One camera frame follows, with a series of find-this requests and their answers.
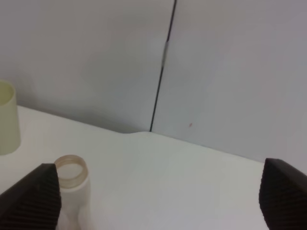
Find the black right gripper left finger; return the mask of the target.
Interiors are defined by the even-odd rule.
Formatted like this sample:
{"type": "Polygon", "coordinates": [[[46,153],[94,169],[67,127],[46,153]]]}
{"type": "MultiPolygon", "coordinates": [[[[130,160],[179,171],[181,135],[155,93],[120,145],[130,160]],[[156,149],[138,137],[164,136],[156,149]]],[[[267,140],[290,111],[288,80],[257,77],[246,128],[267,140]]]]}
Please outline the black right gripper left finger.
{"type": "Polygon", "coordinates": [[[54,230],[60,210],[56,166],[42,163],[0,195],[0,228],[54,230]]]}

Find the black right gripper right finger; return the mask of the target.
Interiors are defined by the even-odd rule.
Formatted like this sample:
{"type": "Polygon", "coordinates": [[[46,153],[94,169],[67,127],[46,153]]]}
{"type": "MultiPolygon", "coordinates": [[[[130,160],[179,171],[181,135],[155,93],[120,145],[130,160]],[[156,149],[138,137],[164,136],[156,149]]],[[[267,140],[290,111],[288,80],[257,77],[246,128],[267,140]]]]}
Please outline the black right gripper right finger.
{"type": "Polygon", "coordinates": [[[307,228],[307,175],[281,159],[267,158],[259,205],[270,230],[307,228]]]}

